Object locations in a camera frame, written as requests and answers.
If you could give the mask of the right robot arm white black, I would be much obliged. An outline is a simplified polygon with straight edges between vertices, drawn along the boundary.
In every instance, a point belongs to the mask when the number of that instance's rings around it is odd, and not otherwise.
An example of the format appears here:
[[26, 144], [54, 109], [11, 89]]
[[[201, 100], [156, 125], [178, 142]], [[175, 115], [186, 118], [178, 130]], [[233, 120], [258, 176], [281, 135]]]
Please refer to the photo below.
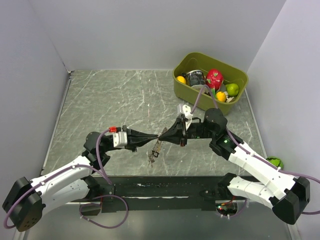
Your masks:
[[256, 154], [241, 138], [227, 129], [227, 119], [218, 108], [210, 108], [203, 120], [195, 122], [191, 109], [183, 105], [175, 123], [159, 140], [184, 147], [190, 139], [210, 139], [209, 147], [225, 160], [241, 167], [257, 182], [226, 174], [218, 184], [223, 199], [243, 197], [270, 208], [283, 222], [293, 225], [310, 201], [307, 178], [284, 173]]

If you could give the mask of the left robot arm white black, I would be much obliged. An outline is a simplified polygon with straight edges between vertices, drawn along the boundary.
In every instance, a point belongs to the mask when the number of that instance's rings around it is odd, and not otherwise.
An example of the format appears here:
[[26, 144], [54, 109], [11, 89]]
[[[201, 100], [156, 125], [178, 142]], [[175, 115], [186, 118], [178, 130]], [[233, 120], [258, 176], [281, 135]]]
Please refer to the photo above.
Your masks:
[[71, 162], [32, 180], [21, 177], [14, 182], [2, 204], [6, 212], [4, 228], [24, 232], [44, 214], [66, 203], [95, 200], [100, 187], [92, 176], [94, 173], [109, 185], [113, 184], [104, 169], [110, 160], [107, 152], [122, 149], [136, 152], [137, 148], [157, 138], [157, 134], [139, 132], [126, 126], [89, 133], [83, 145], [84, 152]]

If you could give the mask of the metal disc keyring with rings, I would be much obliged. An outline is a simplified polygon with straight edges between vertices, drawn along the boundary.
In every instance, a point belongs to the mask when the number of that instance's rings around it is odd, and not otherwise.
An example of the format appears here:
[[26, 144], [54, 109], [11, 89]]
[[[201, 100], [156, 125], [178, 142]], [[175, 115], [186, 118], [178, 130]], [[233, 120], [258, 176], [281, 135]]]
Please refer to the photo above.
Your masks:
[[156, 158], [159, 157], [161, 149], [163, 146], [163, 141], [157, 139], [151, 150], [147, 152], [148, 162], [151, 167], [153, 167], [153, 163], [155, 162]]

